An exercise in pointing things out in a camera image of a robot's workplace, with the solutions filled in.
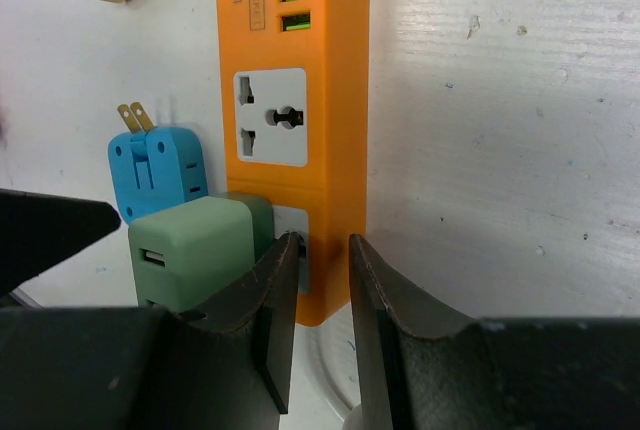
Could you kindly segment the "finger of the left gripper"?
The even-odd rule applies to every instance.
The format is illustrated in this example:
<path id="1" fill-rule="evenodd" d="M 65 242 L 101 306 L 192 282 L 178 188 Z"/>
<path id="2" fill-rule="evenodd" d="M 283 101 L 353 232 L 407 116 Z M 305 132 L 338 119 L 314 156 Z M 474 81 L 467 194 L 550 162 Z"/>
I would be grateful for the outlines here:
<path id="1" fill-rule="evenodd" d="M 120 226 L 119 213 L 107 202 L 3 189 L 1 293 L 12 292 Z"/>

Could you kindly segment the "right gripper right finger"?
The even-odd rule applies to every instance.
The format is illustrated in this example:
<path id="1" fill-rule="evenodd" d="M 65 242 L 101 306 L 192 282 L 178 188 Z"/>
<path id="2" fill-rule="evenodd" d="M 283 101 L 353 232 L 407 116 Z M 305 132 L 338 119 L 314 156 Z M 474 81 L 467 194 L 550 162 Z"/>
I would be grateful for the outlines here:
<path id="1" fill-rule="evenodd" d="M 635 429 L 635 318 L 474 319 L 361 235 L 349 280 L 367 429 Z"/>

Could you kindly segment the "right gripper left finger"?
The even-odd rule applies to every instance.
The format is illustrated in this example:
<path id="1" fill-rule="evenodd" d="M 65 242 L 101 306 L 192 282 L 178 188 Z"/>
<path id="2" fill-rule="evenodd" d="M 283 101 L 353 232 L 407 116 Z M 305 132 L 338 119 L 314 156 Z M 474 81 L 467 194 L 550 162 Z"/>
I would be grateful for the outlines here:
<path id="1" fill-rule="evenodd" d="M 5 429 L 275 429 L 288 410 L 300 240 L 194 309 L 6 309 Z"/>

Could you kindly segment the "green USB charger plug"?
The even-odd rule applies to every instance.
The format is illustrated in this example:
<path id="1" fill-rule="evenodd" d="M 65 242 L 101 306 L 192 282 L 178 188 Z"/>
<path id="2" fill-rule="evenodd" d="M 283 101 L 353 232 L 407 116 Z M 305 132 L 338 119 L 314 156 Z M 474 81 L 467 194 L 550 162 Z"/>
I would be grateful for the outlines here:
<path id="1" fill-rule="evenodd" d="M 138 303 L 193 309 L 250 271 L 274 241 L 261 196 L 205 196 L 134 220 L 128 229 Z"/>

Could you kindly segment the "blue plug adapter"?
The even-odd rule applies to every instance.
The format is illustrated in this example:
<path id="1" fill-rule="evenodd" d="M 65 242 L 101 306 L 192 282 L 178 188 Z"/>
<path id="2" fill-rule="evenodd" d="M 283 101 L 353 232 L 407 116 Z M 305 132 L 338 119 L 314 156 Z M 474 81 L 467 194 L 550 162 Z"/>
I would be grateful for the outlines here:
<path id="1" fill-rule="evenodd" d="M 209 194 L 200 140 L 184 127 L 156 126 L 139 102 L 117 111 L 128 131 L 108 144 L 119 213 L 126 224 Z"/>

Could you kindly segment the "orange USB charger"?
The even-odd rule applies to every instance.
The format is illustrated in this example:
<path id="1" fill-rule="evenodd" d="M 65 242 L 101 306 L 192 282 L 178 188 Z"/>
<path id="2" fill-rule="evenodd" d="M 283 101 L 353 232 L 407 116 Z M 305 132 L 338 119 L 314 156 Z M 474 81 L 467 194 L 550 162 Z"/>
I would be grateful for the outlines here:
<path id="1" fill-rule="evenodd" d="M 297 321 L 349 299 L 366 228 L 369 0 L 216 0 L 227 187 L 304 235 Z"/>

